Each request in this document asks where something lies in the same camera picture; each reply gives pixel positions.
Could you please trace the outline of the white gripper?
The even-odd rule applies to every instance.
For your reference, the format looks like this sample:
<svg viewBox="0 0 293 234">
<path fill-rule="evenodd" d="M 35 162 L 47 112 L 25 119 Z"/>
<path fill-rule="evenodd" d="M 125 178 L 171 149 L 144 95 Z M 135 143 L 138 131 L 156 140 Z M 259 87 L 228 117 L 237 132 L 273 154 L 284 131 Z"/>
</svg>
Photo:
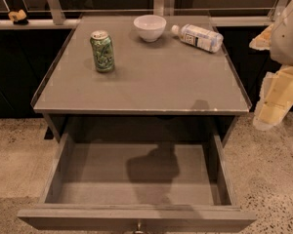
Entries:
<svg viewBox="0 0 293 234">
<path fill-rule="evenodd" d="M 253 38 L 249 47 L 270 50 L 272 60 L 282 65 L 276 72 L 268 72 L 263 79 L 260 100 L 257 102 L 253 126 L 267 131 L 282 122 L 293 106 L 293 0 L 272 24 Z"/>
</svg>

